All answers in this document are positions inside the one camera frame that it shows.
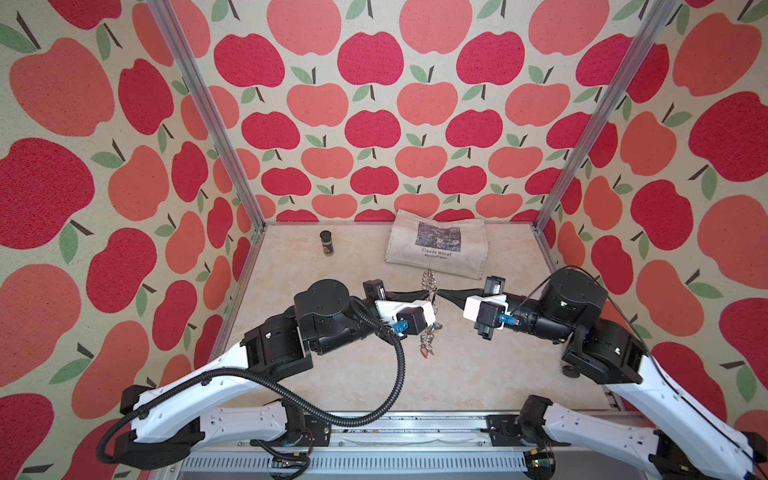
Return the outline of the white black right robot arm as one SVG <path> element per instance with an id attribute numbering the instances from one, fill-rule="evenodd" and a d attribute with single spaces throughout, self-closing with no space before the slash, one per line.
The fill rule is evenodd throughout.
<path id="1" fill-rule="evenodd" d="M 639 428 L 579 414 L 531 395 L 514 432 L 539 448 L 570 444 L 622 461 L 657 479 L 760 479 L 767 441 L 735 430 L 679 385 L 633 333 L 603 318 L 609 295 L 591 275 L 566 266 L 540 285 L 539 299 L 508 294 L 500 277 L 482 289 L 438 291 L 489 340 L 504 328 L 564 344 L 563 362 L 629 401 L 650 422 Z"/>

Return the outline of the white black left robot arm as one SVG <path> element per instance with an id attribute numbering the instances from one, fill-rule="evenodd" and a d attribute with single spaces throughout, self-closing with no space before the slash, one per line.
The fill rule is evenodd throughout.
<path id="1" fill-rule="evenodd" d="M 364 284 L 365 297 L 335 279 L 295 295 L 293 304 L 248 331 L 225 353 L 166 386 L 131 386 L 122 394 L 122 417 L 96 448 L 99 461 L 140 470 L 170 466 L 216 443 L 295 441 L 305 418 L 345 428 L 383 417 L 400 396 L 406 373 L 402 340 L 432 327 L 429 293 L 388 292 L 379 280 Z M 373 411 L 357 417 L 332 414 L 284 385 L 325 355 L 374 336 L 392 346 L 396 377 Z"/>

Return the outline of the metal disc with key rings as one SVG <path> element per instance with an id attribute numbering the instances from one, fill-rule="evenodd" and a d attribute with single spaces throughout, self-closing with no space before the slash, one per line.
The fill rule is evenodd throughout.
<path id="1" fill-rule="evenodd" d="M 421 286 L 423 290 L 428 290 L 430 292 L 430 298 L 427 300 L 429 305 L 426 307 L 425 313 L 427 326 L 420 333 L 420 347 L 422 344 L 426 344 L 433 350 L 432 344 L 435 338 L 435 334 L 438 333 L 443 328 L 443 326 L 437 321 L 436 318 L 436 292 L 438 287 L 435 274 L 431 269 L 427 269 L 423 272 Z"/>

